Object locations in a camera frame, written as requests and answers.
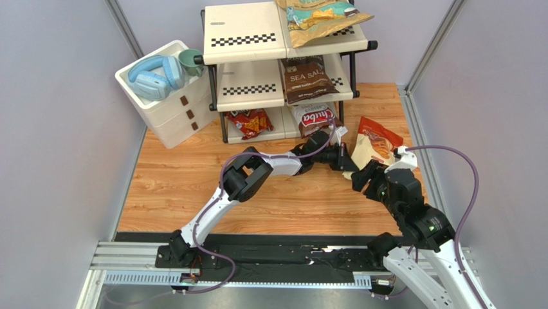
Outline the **cream red cassava chips bag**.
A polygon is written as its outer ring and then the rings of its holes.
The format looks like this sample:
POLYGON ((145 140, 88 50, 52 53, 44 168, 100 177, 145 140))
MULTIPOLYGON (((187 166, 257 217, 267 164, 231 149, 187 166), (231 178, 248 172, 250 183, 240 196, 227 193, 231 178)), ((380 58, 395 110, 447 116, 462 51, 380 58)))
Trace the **cream red cassava chips bag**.
POLYGON ((403 138, 378 122, 361 117, 356 145, 351 159, 362 170, 371 160, 381 164, 394 163, 394 149, 403 145, 403 138))

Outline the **Chuba cassava chips bag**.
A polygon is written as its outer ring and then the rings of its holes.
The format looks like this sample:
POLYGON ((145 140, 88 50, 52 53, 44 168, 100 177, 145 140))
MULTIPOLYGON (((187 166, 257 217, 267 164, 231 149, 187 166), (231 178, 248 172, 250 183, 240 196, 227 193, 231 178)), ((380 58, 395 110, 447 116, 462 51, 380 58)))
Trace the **Chuba cassava chips bag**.
POLYGON ((297 123, 301 138, 329 127, 332 120, 337 127, 343 126, 333 102, 289 106, 289 110, 297 123))

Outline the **brown Kettle sea salt bag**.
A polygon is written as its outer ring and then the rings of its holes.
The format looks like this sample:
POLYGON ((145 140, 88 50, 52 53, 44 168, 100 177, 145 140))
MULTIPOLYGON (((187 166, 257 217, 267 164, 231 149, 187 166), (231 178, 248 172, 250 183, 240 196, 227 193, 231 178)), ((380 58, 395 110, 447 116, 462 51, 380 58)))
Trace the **brown Kettle sea salt bag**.
POLYGON ((339 93, 326 74, 322 55, 282 59, 286 100, 289 105, 339 93))

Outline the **red Doritos bag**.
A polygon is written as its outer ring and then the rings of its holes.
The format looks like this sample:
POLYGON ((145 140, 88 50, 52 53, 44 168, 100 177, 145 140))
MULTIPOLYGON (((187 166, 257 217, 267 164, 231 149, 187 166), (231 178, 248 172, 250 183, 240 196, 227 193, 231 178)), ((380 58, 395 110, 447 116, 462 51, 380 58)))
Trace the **red Doritos bag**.
POLYGON ((242 140, 249 140, 275 129, 267 112, 262 108, 227 111, 224 116, 243 134, 242 140))

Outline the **tan teal chips bag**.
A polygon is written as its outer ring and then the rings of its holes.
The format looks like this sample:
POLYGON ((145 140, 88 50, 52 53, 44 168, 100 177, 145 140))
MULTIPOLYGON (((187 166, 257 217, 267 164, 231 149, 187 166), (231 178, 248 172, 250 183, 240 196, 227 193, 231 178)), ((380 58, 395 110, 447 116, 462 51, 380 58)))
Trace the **tan teal chips bag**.
POLYGON ((348 1, 281 0, 276 4, 286 13, 293 48, 374 18, 348 1))

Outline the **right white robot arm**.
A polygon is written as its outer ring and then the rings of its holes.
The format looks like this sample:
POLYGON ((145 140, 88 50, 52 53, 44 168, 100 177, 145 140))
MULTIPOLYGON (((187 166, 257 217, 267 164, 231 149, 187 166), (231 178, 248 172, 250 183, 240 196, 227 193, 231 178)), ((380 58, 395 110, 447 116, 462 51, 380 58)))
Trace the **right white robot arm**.
POLYGON ((428 308, 494 308, 462 255, 448 218, 425 203, 421 182, 410 169, 371 160, 351 176, 352 188, 382 203, 404 238, 431 264, 437 279, 418 266, 388 232, 368 242, 370 260, 402 280, 428 308))

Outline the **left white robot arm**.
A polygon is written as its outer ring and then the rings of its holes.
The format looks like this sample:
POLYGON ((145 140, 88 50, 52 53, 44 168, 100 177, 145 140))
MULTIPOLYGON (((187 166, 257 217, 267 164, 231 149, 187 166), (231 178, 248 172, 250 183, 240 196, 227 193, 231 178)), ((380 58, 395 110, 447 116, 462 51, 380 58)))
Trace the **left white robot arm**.
POLYGON ((208 203, 189 223, 172 233, 172 256, 182 265, 189 264, 224 215, 254 197, 270 176, 298 176, 310 171, 315 163, 327 164, 334 171, 359 171, 347 146, 343 142, 333 144, 324 131, 314 133, 286 153, 267 154, 248 147, 231 157, 223 165, 219 186, 208 203))

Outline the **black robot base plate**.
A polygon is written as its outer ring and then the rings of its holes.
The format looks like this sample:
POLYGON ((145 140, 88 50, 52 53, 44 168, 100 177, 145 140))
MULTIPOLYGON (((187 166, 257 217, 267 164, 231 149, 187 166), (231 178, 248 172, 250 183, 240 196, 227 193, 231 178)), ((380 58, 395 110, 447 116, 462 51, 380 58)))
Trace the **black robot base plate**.
POLYGON ((155 267, 194 274, 200 282, 352 283, 354 273, 387 274, 369 253, 374 236, 211 234, 188 248, 170 235, 158 247, 155 267))

